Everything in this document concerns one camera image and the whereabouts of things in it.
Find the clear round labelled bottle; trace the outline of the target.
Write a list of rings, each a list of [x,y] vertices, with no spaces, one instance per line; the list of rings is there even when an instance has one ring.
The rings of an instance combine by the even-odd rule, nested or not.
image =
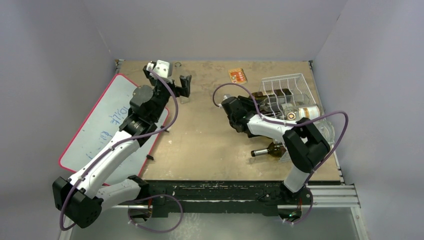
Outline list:
[[[287,121],[298,121],[302,118],[312,120],[321,115],[321,110],[316,104],[288,105],[283,108],[283,115]]]

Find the large clear glass bottle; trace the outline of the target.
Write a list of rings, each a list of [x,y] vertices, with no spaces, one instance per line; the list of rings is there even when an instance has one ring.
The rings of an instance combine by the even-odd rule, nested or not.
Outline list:
[[[314,121],[313,124],[319,130],[321,135],[327,141],[327,143],[332,147],[335,143],[335,129],[332,123],[328,120],[318,120]]]

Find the clear square glass bottle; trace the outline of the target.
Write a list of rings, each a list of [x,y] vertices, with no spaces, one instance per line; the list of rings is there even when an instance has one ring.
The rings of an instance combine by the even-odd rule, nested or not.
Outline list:
[[[180,75],[182,75],[182,76],[188,76],[189,75],[184,70],[182,63],[179,62],[179,61],[176,61],[176,62],[173,63],[173,72],[172,72],[172,74],[173,74],[173,78],[176,81],[178,81],[179,83],[180,83]],[[186,104],[186,103],[188,103],[190,101],[190,97],[180,96],[180,92],[179,92],[180,87],[181,87],[181,83],[180,83],[180,86],[177,86],[177,91],[178,91],[178,94],[179,94],[180,103],[181,104]]]

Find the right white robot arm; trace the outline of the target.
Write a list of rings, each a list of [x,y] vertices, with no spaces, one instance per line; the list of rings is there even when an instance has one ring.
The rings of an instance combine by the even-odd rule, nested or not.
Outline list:
[[[224,109],[229,125],[238,133],[249,138],[267,137],[283,143],[292,168],[282,183],[280,196],[288,204],[300,198],[300,190],[305,186],[314,168],[330,153],[331,146],[315,124],[299,121],[284,122],[267,116],[260,116],[242,104],[242,100],[230,96],[220,106]]]

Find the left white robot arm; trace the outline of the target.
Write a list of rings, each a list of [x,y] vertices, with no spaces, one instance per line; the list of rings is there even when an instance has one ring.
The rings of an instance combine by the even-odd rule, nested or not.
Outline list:
[[[152,136],[169,129],[168,125],[159,125],[168,102],[190,97],[192,75],[180,75],[180,85],[176,85],[171,77],[172,70],[167,62],[152,61],[144,66],[149,85],[134,88],[128,108],[110,141],[80,170],[53,182],[53,198],[60,212],[61,230],[69,230],[65,219],[70,219],[73,226],[86,228],[105,210],[126,202],[142,205],[155,198],[149,183],[137,175],[130,175],[113,185],[105,182]]]

